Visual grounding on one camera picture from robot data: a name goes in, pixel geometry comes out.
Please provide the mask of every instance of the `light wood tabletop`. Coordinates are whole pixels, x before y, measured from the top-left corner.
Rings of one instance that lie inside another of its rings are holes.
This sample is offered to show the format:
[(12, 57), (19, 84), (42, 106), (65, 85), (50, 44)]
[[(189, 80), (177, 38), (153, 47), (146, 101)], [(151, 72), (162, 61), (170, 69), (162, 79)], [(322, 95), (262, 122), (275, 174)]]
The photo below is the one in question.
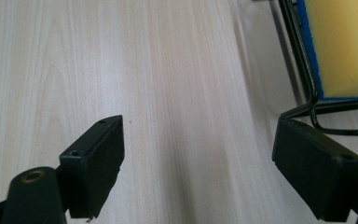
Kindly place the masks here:
[[(296, 106), (277, 10), (0, 1), (0, 202), (14, 176), (57, 167), (94, 122), (123, 115), (126, 158), (92, 223), (320, 223), (271, 160)], [(357, 126), (358, 112), (323, 121)], [(332, 137), (358, 153), (358, 137)]]

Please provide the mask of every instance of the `yellow sponge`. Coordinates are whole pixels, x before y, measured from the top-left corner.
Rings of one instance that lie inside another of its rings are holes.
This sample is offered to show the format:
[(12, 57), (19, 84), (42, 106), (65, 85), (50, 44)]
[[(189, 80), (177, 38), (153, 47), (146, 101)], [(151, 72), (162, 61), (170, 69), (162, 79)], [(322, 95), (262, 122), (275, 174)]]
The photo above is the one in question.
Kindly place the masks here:
[(305, 9), (323, 98), (358, 97), (358, 1), (305, 0)]

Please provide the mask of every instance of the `sponge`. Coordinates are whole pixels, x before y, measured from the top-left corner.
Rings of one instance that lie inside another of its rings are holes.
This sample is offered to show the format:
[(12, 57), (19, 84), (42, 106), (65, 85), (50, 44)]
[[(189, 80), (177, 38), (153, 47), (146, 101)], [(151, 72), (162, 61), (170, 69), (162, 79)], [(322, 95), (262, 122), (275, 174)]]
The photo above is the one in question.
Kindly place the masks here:
[(321, 100), (358, 99), (358, 1), (297, 0)]

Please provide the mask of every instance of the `sponge holder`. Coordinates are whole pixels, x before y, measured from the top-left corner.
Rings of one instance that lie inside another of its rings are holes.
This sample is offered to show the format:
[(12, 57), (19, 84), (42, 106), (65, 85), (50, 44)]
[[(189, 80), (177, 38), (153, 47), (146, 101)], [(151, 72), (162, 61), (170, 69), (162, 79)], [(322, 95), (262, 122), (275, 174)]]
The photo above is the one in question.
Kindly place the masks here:
[(340, 135), (358, 135), (358, 130), (330, 129), (321, 126), (318, 115), (358, 109), (358, 100), (320, 102), (320, 93), (317, 78), (314, 75), (309, 55), (302, 38), (299, 22), (297, 21), (295, 7), (292, 0), (280, 0), (280, 6), (287, 34), (292, 45), (293, 54), (303, 86), (307, 102), (281, 114), (283, 118), (298, 118), (310, 116), (310, 121), (317, 130), (323, 133)]

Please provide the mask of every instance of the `wood grain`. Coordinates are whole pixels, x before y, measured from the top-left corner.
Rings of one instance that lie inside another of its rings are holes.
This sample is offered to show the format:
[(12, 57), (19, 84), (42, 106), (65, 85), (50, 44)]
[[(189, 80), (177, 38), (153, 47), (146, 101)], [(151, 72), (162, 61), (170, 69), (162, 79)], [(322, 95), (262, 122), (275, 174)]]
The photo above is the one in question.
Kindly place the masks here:
[[(126, 159), (94, 223), (318, 223), (271, 161), (296, 105), (276, 4), (0, 1), (0, 201), (122, 114)], [(344, 118), (325, 121), (358, 124)]]

